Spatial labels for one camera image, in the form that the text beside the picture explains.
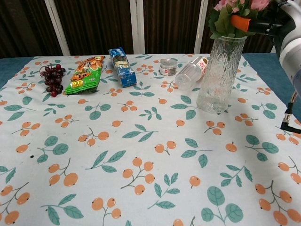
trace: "clear glass vase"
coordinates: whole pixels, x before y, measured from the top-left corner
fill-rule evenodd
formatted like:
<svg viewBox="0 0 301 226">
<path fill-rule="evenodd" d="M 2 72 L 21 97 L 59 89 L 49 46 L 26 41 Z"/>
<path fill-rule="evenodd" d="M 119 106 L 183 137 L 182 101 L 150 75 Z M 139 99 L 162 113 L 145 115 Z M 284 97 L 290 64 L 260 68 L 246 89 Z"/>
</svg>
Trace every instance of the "clear glass vase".
<svg viewBox="0 0 301 226">
<path fill-rule="evenodd" d="M 202 110 L 209 113 L 227 110 L 246 38 L 222 36 L 214 40 L 197 98 L 197 106 Z"/>
</svg>

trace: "clear plastic bottle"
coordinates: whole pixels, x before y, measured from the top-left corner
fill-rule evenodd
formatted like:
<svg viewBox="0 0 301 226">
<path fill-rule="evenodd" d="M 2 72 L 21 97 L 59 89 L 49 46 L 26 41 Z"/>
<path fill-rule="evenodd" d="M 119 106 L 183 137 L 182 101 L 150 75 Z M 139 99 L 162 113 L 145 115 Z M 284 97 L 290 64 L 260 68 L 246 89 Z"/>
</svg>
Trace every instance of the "clear plastic bottle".
<svg viewBox="0 0 301 226">
<path fill-rule="evenodd" d="M 208 60 L 202 56 L 186 64 L 174 80 L 179 89 L 187 90 L 191 88 L 195 82 L 202 78 L 207 64 Z"/>
</svg>

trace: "snack bag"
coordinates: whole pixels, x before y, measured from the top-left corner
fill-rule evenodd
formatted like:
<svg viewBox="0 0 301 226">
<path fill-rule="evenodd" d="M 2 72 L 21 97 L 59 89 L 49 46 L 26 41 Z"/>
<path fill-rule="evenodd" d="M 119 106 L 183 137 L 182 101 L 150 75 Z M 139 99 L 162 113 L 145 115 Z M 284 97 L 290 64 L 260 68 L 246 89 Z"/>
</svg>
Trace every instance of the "snack bag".
<svg viewBox="0 0 301 226">
<path fill-rule="evenodd" d="M 104 58 L 104 56 L 95 56 L 82 61 L 75 70 L 65 93 L 70 95 L 97 88 L 102 73 Z"/>
<path fill-rule="evenodd" d="M 129 64 L 122 47 L 109 49 L 109 54 L 122 87 L 135 85 L 137 83 L 135 71 Z"/>
</svg>

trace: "dark curtain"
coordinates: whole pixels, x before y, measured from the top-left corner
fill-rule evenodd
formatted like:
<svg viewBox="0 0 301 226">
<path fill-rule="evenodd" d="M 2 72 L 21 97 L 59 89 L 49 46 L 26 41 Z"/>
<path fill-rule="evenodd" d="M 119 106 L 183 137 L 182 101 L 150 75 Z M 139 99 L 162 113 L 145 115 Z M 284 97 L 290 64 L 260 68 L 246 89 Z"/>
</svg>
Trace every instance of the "dark curtain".
<svg viewBox="0 0 301 226">
<path fill-rule="evenodd" d="M 55 0 L 71 55 L 133 53 L 128 0 Z"/>
<path fill-rule="evenodd" d="M 202 45 L 200 53 L 210 53 L 213 46 L 213 39 L 210 39 L 211 32 L 208 27 L 208 17 L 211 13 L 212 8 L 218 3 L 218 0 L 209 0 L 207 8 L 207 20 L 204 28 Z M 243 53 L 269 53 L 273 48 L 273 43 L 269 37 L 261 34 L 249 36 L 246 40 Z"/>
<path fill-rule="evenodd" d="M 62 55 L 42 0 L 1 0 L 0 33 L 0 58 Z"/>
<path fill-rule="evenodd" d="M 145 53 L 193 53 L 200 0 L 143 0 Z"/>
</svg>

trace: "floral tablecloth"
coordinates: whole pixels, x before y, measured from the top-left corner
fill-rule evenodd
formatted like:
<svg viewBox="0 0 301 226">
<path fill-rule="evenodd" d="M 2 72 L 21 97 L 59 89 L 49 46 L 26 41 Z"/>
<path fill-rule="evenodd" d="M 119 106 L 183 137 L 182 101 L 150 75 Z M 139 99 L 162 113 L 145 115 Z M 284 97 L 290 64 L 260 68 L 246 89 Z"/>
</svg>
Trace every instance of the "floral tablecloth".
<svg viewBox="0 0 301 226">
<path fill-rule="evenodd" d="M 196 106 L 159 74 L 197 55 L 128 55 L 122 88 L 107 56 L 94 93 L 53 98 L 39 69 L 88 56 L 35 57 L 0 92 L 0 225 L 300 225 L 298 134 L 285 104 L 242 57 L 229 108 Z M 300 128 L 293 117 L 291 124 Z"/>
</svg>

